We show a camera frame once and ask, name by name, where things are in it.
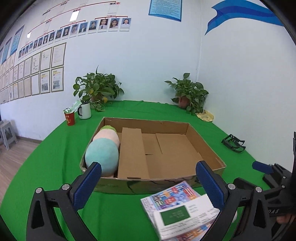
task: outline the yellow cloth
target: yellow cloth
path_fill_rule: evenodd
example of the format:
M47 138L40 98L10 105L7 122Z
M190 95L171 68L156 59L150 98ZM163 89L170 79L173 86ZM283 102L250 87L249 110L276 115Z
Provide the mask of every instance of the yellow cloth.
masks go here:
M199 119L203 121L212 122L214 120L214 116L206 110L204 110L203 113L195 113L195 114Z

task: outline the green tablecloth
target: green tablecloth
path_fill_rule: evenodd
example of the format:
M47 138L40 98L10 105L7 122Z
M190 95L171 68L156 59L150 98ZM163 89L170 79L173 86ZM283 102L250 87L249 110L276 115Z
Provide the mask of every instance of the green tablecloth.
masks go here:
M12 180L0 208L0 214L18 241L25 241L28 212L37 187L55 190L64 183L72 183L81 174L79 162L102 117L180 121L190 123L211 148L226 163L223 178L227 183L242 177L267 189L262 174L252 170L254 159L247 152L237 154L221 144L226 136L212 123L203 122L169 104L115 101L105 112L92 112L88 120L76 116L76 124L63 122L28 157ZM196 188L204 194L202 188ZM140 198L148 195L117 195L93 192L80 216L98 240L158 240L142 209ZM73 240L62 215L57 210L61 227L69 240ZM224 240L229 240L235 225Z

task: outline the potted plant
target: potted plant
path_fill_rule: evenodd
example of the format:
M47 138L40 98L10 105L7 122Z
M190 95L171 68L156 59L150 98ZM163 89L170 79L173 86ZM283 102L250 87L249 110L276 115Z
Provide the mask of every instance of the potted plant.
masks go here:
M177 91L176 97L172 101L178 103L180 108L186 109L187 112L195 115L195 113L203 112L205 98L209 92L204 89L201 83L191 82L188 79L189 75L190 73L185 73L182 80L173 78L177 81L176 84L169 80L165 82Z
M124 94L121 83L116 83L115 75L98 73L87 73L85 78L77 77L73 85L73 95L81 98L83 102L90 102L96 111L104 111L104 104L108 101L107 96L114 99Z

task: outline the white mug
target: white mug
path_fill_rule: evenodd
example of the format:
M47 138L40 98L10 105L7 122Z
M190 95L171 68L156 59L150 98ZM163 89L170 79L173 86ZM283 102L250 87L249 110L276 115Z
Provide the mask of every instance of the white mug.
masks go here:
M89 119L91 117L91 106L89 102L82 102L81 106L78 107L77 113L80 119Z

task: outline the silver screw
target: silver screw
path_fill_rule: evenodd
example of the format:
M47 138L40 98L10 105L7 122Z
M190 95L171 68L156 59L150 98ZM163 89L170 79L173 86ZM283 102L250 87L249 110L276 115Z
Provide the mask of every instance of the silver screw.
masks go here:
M62 189L63 190L68 190L70 188L70 185L69 184L64 184L63 186L62 186Z
M262 192L261 187L256 187L256 191L257 191L257 192Z
M230 190L233 190L233 189L235 189L235 185L232 184L232 183L229 183L229 184L228 184L228 188L229 188Z
M36 189L36 193L41 193L42 192L42 188L37 188Z

